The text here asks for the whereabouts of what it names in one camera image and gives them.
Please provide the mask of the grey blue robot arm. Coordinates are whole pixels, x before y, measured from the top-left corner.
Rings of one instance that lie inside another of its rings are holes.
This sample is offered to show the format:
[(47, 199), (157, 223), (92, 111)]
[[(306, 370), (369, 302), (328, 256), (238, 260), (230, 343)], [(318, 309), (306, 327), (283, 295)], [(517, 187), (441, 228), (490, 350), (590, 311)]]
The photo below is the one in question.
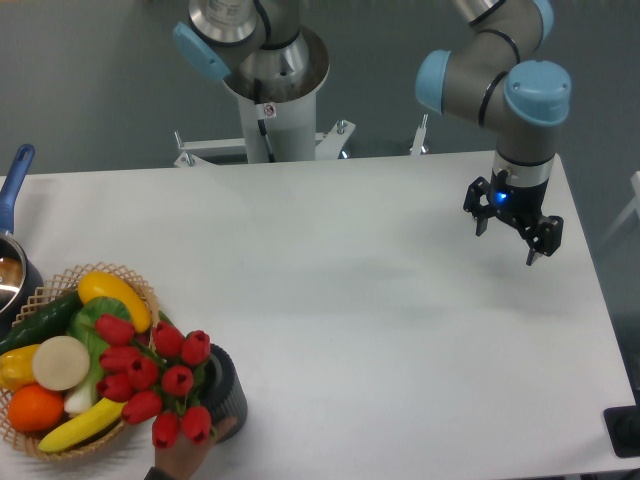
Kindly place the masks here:
[[(417, 100), (497, 137), (492, 173), (468, 188), (463, 208), (483, 233), (490, 219), (515, 229), (530, 260), (560, 247), (563, 221), (542, 203), (570, 108), (571, 79), (534, 52), (554, 22), (547, 1), (460, 1), (472, 29), (462, 51), (421, 63)], [(316, 137), (316, 94), (329, 73), (327, 48), (303, 26), (296, 1), (193, 1), (174, 43), (201, 76), (233, 94), (252, 163), (333, 158), (334, 136)]]

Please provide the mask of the person's hand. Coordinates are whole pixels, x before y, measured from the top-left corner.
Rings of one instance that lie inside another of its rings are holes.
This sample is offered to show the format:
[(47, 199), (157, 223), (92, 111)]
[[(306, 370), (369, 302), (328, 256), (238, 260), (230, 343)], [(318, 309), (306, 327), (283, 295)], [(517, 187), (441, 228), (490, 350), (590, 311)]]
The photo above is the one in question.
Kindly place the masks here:
[(217, 435), (210, 436), (199, 445), (179, 434), (173, 446), (155, 450), (154, 465), (147, 471), (145, 479), (191, 479), (209, 451), (229, 434), (236, 423), (236, 417), (228, 417), (217, 422), (214, 425)]

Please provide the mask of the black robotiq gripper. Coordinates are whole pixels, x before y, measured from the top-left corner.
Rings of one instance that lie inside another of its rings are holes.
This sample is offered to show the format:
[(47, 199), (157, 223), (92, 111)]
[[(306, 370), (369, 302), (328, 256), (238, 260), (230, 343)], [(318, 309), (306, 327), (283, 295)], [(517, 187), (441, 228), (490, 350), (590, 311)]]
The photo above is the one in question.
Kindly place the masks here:
[(475, 220), (476, 236), (486, 232), (493, 217), (519, 229), (529, 247), (526, 265), (532, 266), (539, 257), (550, 257), (560, 247), (564, 219), (542, 213), (548, 179), (533, 186), (515, 186), (510, 181), (506, 170), (493, 173), (490, 183), (478, 177), (467, 189), (463, 210)]

